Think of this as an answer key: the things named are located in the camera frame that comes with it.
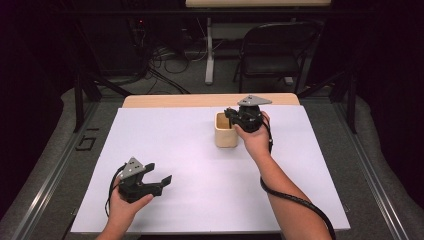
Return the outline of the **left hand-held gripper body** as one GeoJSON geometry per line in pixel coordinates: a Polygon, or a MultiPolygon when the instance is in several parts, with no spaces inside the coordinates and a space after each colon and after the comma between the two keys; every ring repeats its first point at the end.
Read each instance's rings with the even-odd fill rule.
{"type": "Polygon", "coordinates": [[[163,188],[158,186],[158,183],[144,183],[144,165],[139,162],[135,157],[124,166],[122,172],[119,174],[119,194],[128,203],[133,203],[140,198],[152,194],[154,197],[161,196],[163,188]]]}

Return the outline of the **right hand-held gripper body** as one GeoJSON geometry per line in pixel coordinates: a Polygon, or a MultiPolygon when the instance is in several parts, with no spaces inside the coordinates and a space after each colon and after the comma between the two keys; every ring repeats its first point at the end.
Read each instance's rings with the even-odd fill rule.
{"type": "Polygon", "coordinates": [[[239,110],[232,117],[237,119],[235,122],[245,132],[253,133],[257,131],[263,124],[263,116],[260,110],[260,105],[271,104],[272,101],[254,96],[248,95],[238,102],[239,110]]]}

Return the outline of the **beige square cup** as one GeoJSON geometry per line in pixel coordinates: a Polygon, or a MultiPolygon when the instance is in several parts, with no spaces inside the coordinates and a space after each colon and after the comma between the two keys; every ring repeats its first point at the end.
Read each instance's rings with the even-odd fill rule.
{"type": "Polygon", "coordinates": [[[238,145],[238,135],[235,129],[228,128],[228,119],[223,112],[215,116],[215,145],[219,148],[235,148],[238,145]]]}

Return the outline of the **person's right hand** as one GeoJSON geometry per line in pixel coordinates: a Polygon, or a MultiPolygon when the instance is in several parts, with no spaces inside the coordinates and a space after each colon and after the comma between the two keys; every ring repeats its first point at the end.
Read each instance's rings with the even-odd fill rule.
{"type": "Polygon", "coordinates": [[[262,116],[264,125],[253,133],[245,132],[239,125],[234,126],[236,133],[243,140],[247,152],[256,163],[271,157],[270,137],[267,130],[270,119],[265,111],[262,112],[262,116]]]}

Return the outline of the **person's left hand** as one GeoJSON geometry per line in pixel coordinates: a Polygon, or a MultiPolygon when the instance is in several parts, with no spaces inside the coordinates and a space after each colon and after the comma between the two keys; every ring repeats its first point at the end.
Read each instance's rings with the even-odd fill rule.
{"type": "Polygon", "coordinates": [[[148,194],[133,203],[128,203],[121,198],[118,190],[114,189],[110,200],[107,226],[115,232],[126,232],[136,214],[152,200],[153,195],[148,194]]]}

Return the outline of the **white board table cover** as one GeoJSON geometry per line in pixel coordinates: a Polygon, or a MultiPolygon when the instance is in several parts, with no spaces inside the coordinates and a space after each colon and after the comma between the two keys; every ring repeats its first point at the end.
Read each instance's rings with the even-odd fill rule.
{"type": "MultiPolygon", "coordinates": [[[[331,220],[349,221],[308,115],[300,105],[266,105],[273,158],[331,220]]],[[[107,221],[105,201],[116,170],[130,158],[154,164],[144,182],[172,179],[161,196],[136,216],[130,232],[230,234],[276,232],[279,226],[257,167],[243,145],[215,144],[217,107],[121,108],[95,166],[76,220],[75,233],[97,233],[107,221]]]]}

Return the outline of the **light wooden table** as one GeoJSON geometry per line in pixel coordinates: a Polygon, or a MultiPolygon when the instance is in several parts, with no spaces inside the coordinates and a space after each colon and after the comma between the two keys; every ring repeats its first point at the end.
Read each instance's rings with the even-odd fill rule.
{"type": "MultiPolygon", "coordinates": [[[[254,93],[271,100],[274,105],[299,105],[293,93],[254,93]]],[[[247,94],[181,94],[181,95],[132,95],[125,98],[123,108],[166,107],[228,107],[235,106],[247,94]]]]}

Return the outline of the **white desk leg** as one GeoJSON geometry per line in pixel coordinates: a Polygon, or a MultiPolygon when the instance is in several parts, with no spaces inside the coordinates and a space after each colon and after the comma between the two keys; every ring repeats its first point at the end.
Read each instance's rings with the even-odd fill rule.
{"type": "Polygon", "coordinates": [[[212,39],[212,22],[207,19],[207,60],[205,72],[205,84],[212,85],[214,82],[214,52],[212,39]]]}

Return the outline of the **black folding chair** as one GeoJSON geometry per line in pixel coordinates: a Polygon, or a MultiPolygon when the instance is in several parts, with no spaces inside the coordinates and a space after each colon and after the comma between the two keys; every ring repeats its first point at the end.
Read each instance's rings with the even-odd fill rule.
{"type": "Polygon", "coordinates": [[[250,29],[239,49],[233,81],[243,91],[245,78],[278,81],[292,79],[299,89],[306,59],[319,40],[321,26],[312,20],[265,23],[250,29]]]}

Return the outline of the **black metal stand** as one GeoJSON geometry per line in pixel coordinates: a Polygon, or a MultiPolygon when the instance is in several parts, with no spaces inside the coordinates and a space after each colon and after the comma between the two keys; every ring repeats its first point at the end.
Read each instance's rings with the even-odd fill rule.
{"type": "Polygon", "coordinates": [[[333,85],[329,94],[331,102],[340,103],[344,97],[347,97],[346,106],[346,123],[353,134],[357,133],[355,125],[355,106],[356,106],[356,89],[357,77],[353,71],[342,70],[324,81],[313,85],[312,87],[300,92],[297,97],[302,99],[309,97],[325,86],[333,85]]]}
{"type": "Polygon", "coordinates": [[[78,132],[82,129],[85,123],[84,112],[84,97],[87,96],[92,102],[99,102],[102,99],[102,94],[98,89],[97,84],[103,85],[115,93],[123,97],[131,96],[131,93],[118,85],[104,78],[94,67],[90,67],[87,63],[87,57],[84,56],[84,47],[86,43],[82,43],[84,35],[80,33],[77,37],[70,40],[74,52],[75,79],[74,79],[74,94],[75,94],[75,111],[76,123],[74,131],[78,132]]]}

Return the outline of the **light desk top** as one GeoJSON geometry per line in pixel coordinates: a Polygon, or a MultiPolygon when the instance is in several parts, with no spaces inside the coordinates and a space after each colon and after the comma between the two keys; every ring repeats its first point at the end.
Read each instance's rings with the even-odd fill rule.
{"type": "Polygon", "coordinates": [[[185,0],[189,8],[327,7],[333,0],[185,0]]]}

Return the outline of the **dark device with red light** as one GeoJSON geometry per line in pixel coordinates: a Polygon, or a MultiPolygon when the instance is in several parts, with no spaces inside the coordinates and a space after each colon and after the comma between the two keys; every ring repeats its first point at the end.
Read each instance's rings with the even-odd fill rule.
{"type": "Polygon", "coordinates": [[[150,50],[150,41],[147,34],[144,22],[138,18],[127,18],[127,25],[129,29],[130,39],[135,49],[136,55],[139,58],[139,73],[140,77],[147,74],[149,68],[149,61],[152,53],[150,50]]]}

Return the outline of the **aluminium floor rail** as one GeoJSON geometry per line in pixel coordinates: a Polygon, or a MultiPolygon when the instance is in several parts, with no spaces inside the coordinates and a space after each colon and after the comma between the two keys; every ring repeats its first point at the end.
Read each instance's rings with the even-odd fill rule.
{"type": "Polygon", "coordinates": [[[76,107],[74,104],[64,107],[45,150],[15,199],[17,226],[10,240],[29,240],[69,164],[77,141],[82,138],[83,129],[98,106],[98,103],[86,104],[84,120],[77,131],[74,131],[76,107]]]}
{"type": "Polygon", "coordinates": [[[382,217],[388,227],[393,240],[410,240],[406,233],[395,208],[389,199],[370,159],[368,158],[365,149],[360,142],[359,137],[354,134],[347,123],[347,113],[341,103],[334,103],[333,108],[345,130],[355,152],[359,157],[359,166],[366,179],[366,182],[372,192],[373,198],[379,208],[382,217]]]}

